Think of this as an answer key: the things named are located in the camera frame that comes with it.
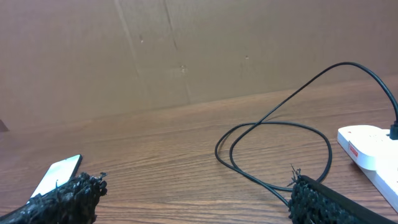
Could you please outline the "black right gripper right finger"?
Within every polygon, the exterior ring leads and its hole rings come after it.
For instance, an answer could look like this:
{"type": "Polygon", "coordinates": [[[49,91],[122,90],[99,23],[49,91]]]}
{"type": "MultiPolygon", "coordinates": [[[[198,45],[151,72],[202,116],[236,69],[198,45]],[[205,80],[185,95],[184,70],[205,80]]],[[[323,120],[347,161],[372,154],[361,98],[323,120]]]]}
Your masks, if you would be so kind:
{"type": "Polygon", "coordinates": [[[322,184],[330,165],[318,180],[292,169],[292,193],[288,202],[289,218],[293,223],[332,224],[395,224],[322,184]]]}

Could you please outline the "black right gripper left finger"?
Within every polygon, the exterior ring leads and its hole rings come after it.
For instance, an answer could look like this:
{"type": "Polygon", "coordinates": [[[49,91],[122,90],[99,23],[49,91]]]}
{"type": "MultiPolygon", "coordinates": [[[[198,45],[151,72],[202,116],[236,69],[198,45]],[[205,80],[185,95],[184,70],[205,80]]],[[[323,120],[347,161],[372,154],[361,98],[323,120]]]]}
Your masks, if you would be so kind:
{"type": "Polygon", "coordinates": [[[1,217],[1,224],[92,224],[100,198],[107,193],[106,173],[82,172],[63,185],[29,199],[24,206],[1,217]]]}

